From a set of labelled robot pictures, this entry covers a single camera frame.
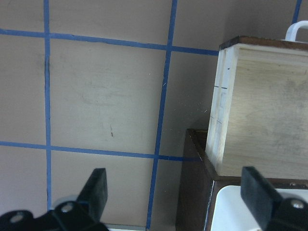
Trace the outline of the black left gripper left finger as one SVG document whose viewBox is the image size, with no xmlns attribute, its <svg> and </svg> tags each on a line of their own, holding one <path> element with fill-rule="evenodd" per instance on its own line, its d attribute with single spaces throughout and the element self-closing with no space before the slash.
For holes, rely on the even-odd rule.
<svg viewBox="0 0 308 231">
<path fill-rule="evenodd" d="M 100 222 L 108 198 L 106 169 L 93 170 L 75 201 L 65 201 L 35 218 L 28 210 L 0 217 L 2 231 L 106 231 Z"/>
</svg>

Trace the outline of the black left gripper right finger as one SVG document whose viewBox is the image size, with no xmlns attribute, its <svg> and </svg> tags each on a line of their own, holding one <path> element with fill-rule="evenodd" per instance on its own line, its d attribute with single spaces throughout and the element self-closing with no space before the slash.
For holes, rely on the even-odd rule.
<svg viewBox="0 0 308 231">
<path fill-rule="evenodd" d="M 279 193 L 256 168 L 242 168 L 240 194 L 261 230 L 308 229 L 307 200 L 295 194 Z"/>
</svg>

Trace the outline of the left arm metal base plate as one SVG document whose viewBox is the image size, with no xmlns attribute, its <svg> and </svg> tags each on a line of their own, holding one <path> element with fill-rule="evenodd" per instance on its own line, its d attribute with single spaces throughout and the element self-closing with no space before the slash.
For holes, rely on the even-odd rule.
<svg viewBox="0 0 308 231">
<path fill-rule="evenodd" d="M 105 225 L 109 231 L 146 231 L 145 227 L 142 226 L 130 226 L 130 225 Z"/>
</svg>

